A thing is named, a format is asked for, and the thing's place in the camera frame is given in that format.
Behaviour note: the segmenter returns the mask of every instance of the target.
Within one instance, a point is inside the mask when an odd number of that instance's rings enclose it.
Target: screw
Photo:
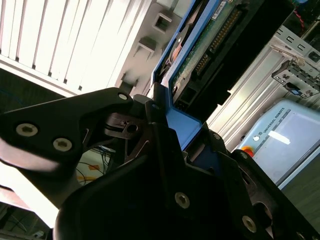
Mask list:
[[[215,139],[218,139],[218,140],[220,139],[220,136],[216,133],[214,133],[213,136],[215,137]]]
[[[250,232],[255,233],[257,231],[256,224],[250,217],[243,216],[242,222]]]
[[[67,152],[72,148],[72,142],[66,138],[57,138],[53,141],[53,147],[60,152]]]
[[[241,157],[243,157],[244,159],[248,158],[247,154],[245,154],[244,152],[241,152],[240,154],[241,154]]]
[[[190,201],[187,195],[183,192],[177,192],[174,195],[175,202],[183,209],[187,209],[190,206]]]
[[[127,100],[128,99],[128,97],[126,95],[122,94],[122,93],[119,93],[118,96],[119,96],[119,98],[121,98],[123,100]]]
[[[32,137],[38,133],[38,128],[30,123],[22,123],[15,128],[15,131],[21,136]]]
[[[305,237],[300,232],[297,231],[296,234],[298,235],[299,239],[305,240]]]

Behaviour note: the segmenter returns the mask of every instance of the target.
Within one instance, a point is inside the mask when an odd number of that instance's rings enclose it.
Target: red cable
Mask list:
[[[301,31],[303,32],[305,30],[305,22],[303,21],[301,15],[297,12],[297,10],[295,9],[294,14],[299,18],[300,23],[301,23]]]

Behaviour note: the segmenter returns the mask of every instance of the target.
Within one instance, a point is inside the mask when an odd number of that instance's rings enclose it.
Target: orange button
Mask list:
[[[244,146],[241,148],[241,150],[243,150],[244,152],[246,152],[250,157],[254,157],[255,153],[252,147],[250,146]]]

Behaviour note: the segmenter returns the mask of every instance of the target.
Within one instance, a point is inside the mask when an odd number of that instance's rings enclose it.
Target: green circuit board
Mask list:
[[[236,1],[228,2],[221,1],[220,6],[213,14],[212,18],[206,25],[205,29],[199,36],[194,47],[186,57],[184,63],[181,65],[177,75],[171,83],[179,88],[181,81],[183,81],[195,68],[200,71],[201,67],[205,65],[206,55],[204,53],[207,49],[212,47],[219,47],[219,41],[223,41],[223,37],[228,32],[228,24],[231,26],[232,13],[235,12]]]

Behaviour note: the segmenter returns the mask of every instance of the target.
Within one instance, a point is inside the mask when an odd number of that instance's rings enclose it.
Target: circuit board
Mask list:
[[[208,49],[212,52],[218,49],[229,29],[231,29],[234,22],[238,19],[241,12],[235,8],[236,5],[236,1],[222,1],[220,3],[220,6],[213,14],[211,20],[208,22],[193,49],[181,65],[177,75],[171,82],[172,89],[178,89],[181,86],[181,82],[185,80],[194,69],[197,73],[203,69],[209,60],[209,56],[205,54],[205,52]]]

